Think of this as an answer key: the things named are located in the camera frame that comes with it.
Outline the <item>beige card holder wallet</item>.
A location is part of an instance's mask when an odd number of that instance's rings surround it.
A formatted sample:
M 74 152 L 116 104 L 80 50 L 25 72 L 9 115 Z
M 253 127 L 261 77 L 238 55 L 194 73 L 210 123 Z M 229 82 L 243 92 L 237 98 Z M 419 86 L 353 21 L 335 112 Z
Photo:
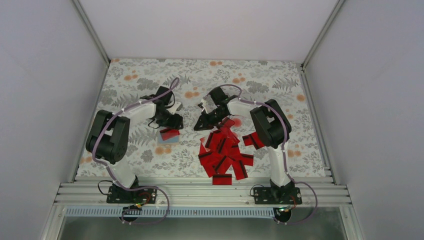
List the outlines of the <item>beige card holder wallet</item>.
M 180 131 L 177 129 L 163 128 L 157 132 L 159 145 L 176 145 L 180 142 Z

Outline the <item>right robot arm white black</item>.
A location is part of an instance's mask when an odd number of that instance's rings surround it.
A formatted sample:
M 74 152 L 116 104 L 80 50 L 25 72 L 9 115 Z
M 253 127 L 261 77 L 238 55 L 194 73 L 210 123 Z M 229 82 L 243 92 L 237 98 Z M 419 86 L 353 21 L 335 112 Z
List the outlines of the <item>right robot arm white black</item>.
M 242 99 L 240 95 L 228 96 L 221 86 L 204 96 L 198 107 L 201 114 L 195 131 L 210 130 L 229 116 L 242 116 L 252 120 L 259 140 L 268 151 L 271 176 L 270 195 L 274 202 L 284 203 L 295 189 L 295 181 L 287 166 L 287 143 L 291 125 L 276 100 L 263 102 Z

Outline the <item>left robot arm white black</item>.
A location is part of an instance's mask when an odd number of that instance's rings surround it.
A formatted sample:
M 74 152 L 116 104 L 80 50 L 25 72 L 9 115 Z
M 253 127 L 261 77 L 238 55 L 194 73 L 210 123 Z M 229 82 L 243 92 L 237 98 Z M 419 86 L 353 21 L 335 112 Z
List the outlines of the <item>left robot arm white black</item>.
M 151 120 L 159 127 L 183 129 L 183 117 L 177 113 L 182 103 L 176 101 L 170 88 L 160 86 L 155 94 L 142 96 L 138 101 L 117 112 L 99 110 L 89 131 L 85 149 L 92 159 L 104 165 L 113 184 L 120 188 L 119 196 L 131 203 L 139 197 L 137 177 L 124 160 L 129 143 L 130 128 Z

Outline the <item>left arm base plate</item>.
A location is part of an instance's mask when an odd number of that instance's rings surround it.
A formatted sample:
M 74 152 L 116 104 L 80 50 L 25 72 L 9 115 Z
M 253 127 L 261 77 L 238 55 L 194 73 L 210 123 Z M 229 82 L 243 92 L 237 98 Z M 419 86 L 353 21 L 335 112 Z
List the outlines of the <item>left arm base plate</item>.
M 158 191 L 153 188 L 143 188 L 137 191 L 127 191 L 112 185 L 107 193 L 108 204 L 155 204 Z

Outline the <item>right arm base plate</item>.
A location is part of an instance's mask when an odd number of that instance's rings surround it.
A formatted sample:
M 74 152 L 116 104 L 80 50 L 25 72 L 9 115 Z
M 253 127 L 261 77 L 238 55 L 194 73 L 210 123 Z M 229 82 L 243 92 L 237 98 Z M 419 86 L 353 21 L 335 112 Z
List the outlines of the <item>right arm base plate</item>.
M 257 186 L 251 190 L 250 194 L 256 205 L 300 205 L 303 203 L 298 187 L 282 191 L 271 187 Z

